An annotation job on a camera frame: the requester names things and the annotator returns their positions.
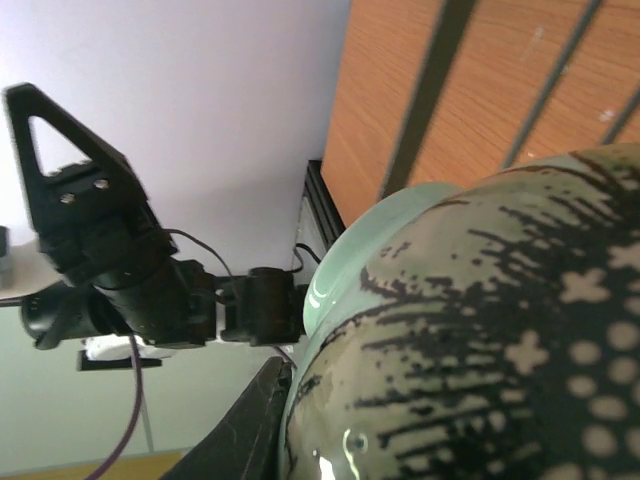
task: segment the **black splatter pattern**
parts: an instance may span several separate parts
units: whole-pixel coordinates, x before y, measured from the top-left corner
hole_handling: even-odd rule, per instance
[[[418,278],[402,270],[389,279],[369,267],[362,270],[361,288],[390,302],[345,321],[327,337],[316,359],[329,354],[336,342],[356,342],[363,322],[396,332],[358,344],[362,354],[397,367],[381,378],[375,394],[352,402],[355,411],[372,416],[391,408],[402,412],[395,414],[392,428],[381,422],[370,439],[395,472],[384,478],[524,479],[554,469],[579,475],[640,473],[640,454],[630,440],[635,432],[640,435],[640,399],[632,390],[640,391],[640,379],[621,381],[612,374],[621,358],[638,364],[640,342],[621,352],[608,341],[615,322],[640,329],[640,311],[633,306],[640,294],[631,287],[638,284],[640,267],[632,260],[611,267],[612,247],[630,251],[640,245],[640,154],[638,163],[613,168],[594,156],[574,154],[585,172],[521,169],[550,180],[544,209],[532,212],[517,201],[497,208],[519,225],[516,239],[490,225],[466,230],[478,242],[486,240],[469,263],[478,269],[489,263],[499,275],[459,288],[448,276]],[[559,180],[567,177],[583,182],[580,195],[563,190]],[[448,203],[467,208],[471,202],[456,198]],[[412,238],[388,246],[380,257],[398,260],[419,249],[417,242]],[[462,260],[454,253],[451,261]],[[567,297],[568,278],[596,277],[597,285],[587,285],[595,289],[591,298],[588,291],[584,299]],[[538,360],[519,365],[519,354],[510,352],[528,346],[535,349],[529,357]],[[581,347],[588,353],[589,346],[595,346],[597,358],[583,361],[573,353]],[[299,393],[313,379],[320,381],[312,374]],[[573,380],[592,382],[597,392],[588,398],[572,393],[568,382]],[[624,414],[594,413],[594,398],[618,401]],[[476,402],[473,408],[465,407],[469,399]],[[289,434],[293,417],[295,409],[288,418]],[[298,478],[295,470],[290,468],[291,478]]]

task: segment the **black metal frame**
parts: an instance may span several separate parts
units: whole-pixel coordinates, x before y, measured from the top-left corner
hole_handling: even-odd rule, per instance
[[[322,179],[321,165],[322,160],[309,161],[304,180],[304,196],[309,200],[324,247],[329,250],[345,231],[345,225]]]

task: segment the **screw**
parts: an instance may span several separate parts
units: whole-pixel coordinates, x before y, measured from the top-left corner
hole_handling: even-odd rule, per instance
[[[109,182],[104,178],[101,178],[100,180],[96,180],[95,182],[93,182],[93,186],[98,190],[106,190],[107,188],[109,188]]]
[[[60,201],[65,205],[69,205],[76,201],[76,196],[73,193],[65,193],[60,197]]]

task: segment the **black cable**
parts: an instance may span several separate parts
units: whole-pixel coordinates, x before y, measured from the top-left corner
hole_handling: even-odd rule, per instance
[[[609,145],[615,141],[620,130],[622,130],[627,121],[631,118],[631,115],[633,115],[633,112],[638,108],[638,103],[640,103],[640,87],[636,88],[635,93],[631,95],[631,98],[629,98],[629,101],[622,112],[618,115],[618,118],[616,118],[616,121],[613,122],[613,125],[611,125],[609,130],[607,130],[607,133],[602,137],[602,145]]]
[[[443,0],[378,200],[407,185],[476,0]]]
[[[295,247],[293,248],[293,254],[296,256],[296,258],[300,262],[300,266],[291,270],[291,273],[300,273],[304,268],[304,260],[302,260],[302,255],[300,255],[300,252]]]
[[[199,247],[204,248],[207,252],[211,253],[212,255],[214,255],[218,260],[220,260],[220,263],[222,264],[222,266],[224,267],[225,271],[227,272],[227,274],[229,275],[229,283],[231,285],[231,289],[233,290],[233,295],[236,299],[236,303],[239,305],[240,304],[240,294],[238,293],[238,289],[236,288],[235,285],[235,280],[233,279],[233,274],[231,273],[231,269],[229,268],[229,266],[227,265],[227,262],[225,262],[223,260],[223,258],[218,254],[218,252],[216,252],[212,247],[210,247],[209,245],[207,245],[206,243],[204,243],[202,240],[198,240],[196,237],[194,237],[193,235],[188,234],[187,232],[184,232],[182,230],[178,230],[177,228],[167,228],[165,229],[165,232],[172,234],[172,235],[182,235],[185,238],[188,238],[189,240],[191,240],[193,243],[195,243],[196,245],[198,245]],[[293,361],[293,358],[291,358],[291,356],[284,351],[284,349],[282,347],[279,347],[277,345],[272,347],[277,353],[278,355],[280,355],[282,358],[284,358],[286,361],[288,361],[289,363],[291,363],[291,365],[294,368],[297,368],[296,363]]]

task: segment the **wooden cabinet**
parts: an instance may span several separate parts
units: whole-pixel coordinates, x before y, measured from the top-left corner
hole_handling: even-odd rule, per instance
[[[481,0],[412,183],[495,171],[587,0]],[[322,175],[345,224],[372,206],[439,0],[353,0]],[[595,144],[640,80],[640,2],[603,6],[518,162]],[[640,116],[619,141],[640,140]]]

